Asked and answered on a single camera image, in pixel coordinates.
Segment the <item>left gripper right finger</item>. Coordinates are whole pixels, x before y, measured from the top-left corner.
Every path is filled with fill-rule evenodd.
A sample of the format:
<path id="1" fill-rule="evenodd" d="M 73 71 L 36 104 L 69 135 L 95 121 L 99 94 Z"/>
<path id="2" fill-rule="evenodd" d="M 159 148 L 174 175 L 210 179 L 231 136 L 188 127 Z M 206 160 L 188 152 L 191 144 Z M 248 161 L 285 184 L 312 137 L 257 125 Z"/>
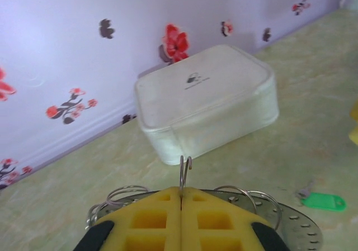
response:
<path id="1" fill-rule="evenodd" d="M 182 251 L 290 251 L 264 218 L 195 188 L 185 188 Z"/>

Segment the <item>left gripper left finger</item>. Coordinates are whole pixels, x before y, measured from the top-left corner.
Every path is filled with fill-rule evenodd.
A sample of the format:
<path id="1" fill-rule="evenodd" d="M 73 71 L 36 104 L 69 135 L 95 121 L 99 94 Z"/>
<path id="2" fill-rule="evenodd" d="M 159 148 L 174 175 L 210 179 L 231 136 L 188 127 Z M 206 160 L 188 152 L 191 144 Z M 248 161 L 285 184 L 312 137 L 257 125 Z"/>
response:
<path id="1" fill-rule="evenodd" d="M 181 251 L 180 189 L 166 188 L 103 216 L 74 251 Z"/>

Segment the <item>white zip case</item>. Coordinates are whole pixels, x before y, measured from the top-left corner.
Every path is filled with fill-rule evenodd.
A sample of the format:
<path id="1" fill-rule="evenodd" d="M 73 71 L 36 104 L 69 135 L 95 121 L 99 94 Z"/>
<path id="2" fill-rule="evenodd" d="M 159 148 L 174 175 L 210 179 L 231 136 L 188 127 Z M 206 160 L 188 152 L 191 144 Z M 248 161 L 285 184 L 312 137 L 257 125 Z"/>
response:
<path id="1" fill-rule="evenodd" d="M 139 126 L 161 161 L 197 158 L 272 124 L 279 116 L 276 79 L 266 63 L 216 45 L 139 78 Z"/>

